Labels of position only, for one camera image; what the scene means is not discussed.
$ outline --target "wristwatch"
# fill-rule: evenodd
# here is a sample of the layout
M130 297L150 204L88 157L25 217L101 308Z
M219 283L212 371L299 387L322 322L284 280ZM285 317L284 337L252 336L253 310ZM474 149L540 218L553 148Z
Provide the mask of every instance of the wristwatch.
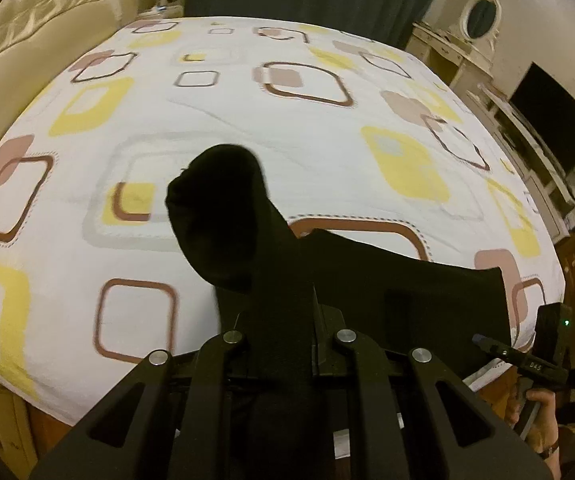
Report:
M539 453L539 457L541 457L543 460L545 460L546 458L551 457L556 450L559 449L559 441L558 439L556 440L556 442L554 442L550 447L546 447L542 453Z

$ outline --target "television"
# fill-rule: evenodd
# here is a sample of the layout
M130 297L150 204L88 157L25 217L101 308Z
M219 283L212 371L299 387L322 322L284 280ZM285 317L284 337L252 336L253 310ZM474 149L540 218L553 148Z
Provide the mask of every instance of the television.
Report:
M575 100L532 63L509 102L529 121L563 171L575 167Z

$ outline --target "tufted upholstery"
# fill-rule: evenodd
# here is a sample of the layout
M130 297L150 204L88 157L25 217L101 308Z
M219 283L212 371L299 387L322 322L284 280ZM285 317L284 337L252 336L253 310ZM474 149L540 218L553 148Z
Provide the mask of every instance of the tufted upholstery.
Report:
M50 80L132 22L138 0L2 0L0 138Z

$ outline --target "human hand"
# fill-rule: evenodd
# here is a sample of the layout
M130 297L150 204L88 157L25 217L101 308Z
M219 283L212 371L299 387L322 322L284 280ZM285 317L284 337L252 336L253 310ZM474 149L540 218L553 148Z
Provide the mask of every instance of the human hand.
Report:
M528 390L525 398L541 403L541 409L536 415L525 442L537 453L542 453L546 448L553 446L559 439L559 426L556 421L556 398L553 392L544 388ZM514 386L507 400L505 421L508 424L516 424L519 421L519 415L520 403L517 399L517 388ZM561 478L558 450L546 459L545 463L552 471L555 480Z

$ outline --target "bed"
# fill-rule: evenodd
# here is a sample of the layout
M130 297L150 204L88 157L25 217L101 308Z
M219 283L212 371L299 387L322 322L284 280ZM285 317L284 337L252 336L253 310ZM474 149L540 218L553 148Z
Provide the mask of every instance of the bed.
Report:
M295 234L501 267L515 348L564 279L525 185L419 60L304 23L117 20L0 139L0 381L67 424L155 348L219 332L167 220L206 148L252 150ZM466 379L477 390L506 365Z

